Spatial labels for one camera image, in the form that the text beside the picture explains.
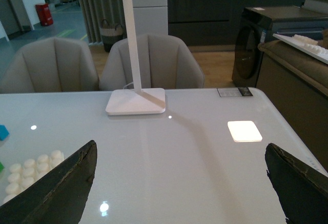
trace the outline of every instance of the washer door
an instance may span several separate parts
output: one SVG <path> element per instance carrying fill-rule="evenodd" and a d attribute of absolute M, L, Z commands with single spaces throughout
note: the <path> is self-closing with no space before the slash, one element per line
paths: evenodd
<path fill-rule="evenodd" d="M 248 79 L 254 74 L 259 50 L 258 36 L 253 28 L 245 26 L 240 29 L 235 46 L 235 65 L 240 77 Z"/>

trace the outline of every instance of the front-loading washer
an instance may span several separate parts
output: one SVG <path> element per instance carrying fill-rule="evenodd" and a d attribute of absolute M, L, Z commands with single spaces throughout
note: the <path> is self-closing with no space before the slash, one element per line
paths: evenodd
<path fill-rule="evenodd" d="M 319 40 L 328 28 L 328 15 L 295 6 L 244 8 L 235 45 L 232 81 L 237 87 L 256 87 L 263 53 L 257 46 L 276 40 L 274 33 Z"/>

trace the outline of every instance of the upholstered chair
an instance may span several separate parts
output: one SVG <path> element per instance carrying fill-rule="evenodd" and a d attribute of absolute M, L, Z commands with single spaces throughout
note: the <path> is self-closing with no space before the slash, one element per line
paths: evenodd
<path fill-rule="evenodd" d="M 96 90 L 99 78 L 88 44 L 59 37 L 21 47 L 0 81 L 0 93 Z"/>
<path fill-rule="evenodd" d="M 137 37 L 137 47 L 142 88 L 203 88 L 204 74 L 181 39 L 143 34 Z M 112 91 L 132 81 L 128 40 L 123 39 L 112 46 L 99 87 Z"/>

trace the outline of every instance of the red bin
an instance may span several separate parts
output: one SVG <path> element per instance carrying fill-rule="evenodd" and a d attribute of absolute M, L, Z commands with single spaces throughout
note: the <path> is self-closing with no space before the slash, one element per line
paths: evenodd
<path fill-rule="evenodd" d="M 35 5 L 35 8 L 42 26 L 49 26 L 53 24 L 53 19 L 48 4 L 37 4 Z"/>

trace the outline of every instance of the dark cabinet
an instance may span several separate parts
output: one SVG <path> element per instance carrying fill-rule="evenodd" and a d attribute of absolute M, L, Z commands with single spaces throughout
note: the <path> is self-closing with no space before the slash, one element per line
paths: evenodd
<path fill-rule="evenodd" d="M 301 5 L 302 0 L 168 0 L 169 35 L 188 46 L 234 45 L 245 7 Z"/>

